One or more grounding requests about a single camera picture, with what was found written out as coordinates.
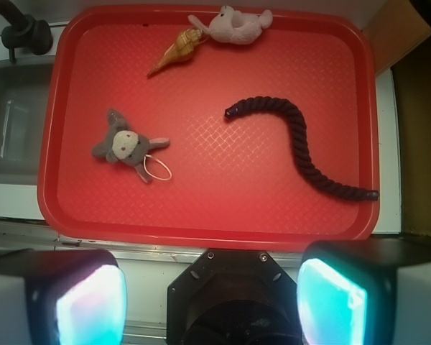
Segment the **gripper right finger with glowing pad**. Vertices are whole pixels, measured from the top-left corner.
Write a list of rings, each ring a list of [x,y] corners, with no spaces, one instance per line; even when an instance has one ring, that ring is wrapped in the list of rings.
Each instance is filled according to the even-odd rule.
[[[308,344],[431,344],[431,243],[316,241],[297,308]]]

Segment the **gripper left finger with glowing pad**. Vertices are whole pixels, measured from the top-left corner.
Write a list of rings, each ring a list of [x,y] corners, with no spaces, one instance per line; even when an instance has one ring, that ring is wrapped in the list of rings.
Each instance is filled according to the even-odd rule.
[[[0,248],[0,344],[120,344],[126,309],[106,250]]]

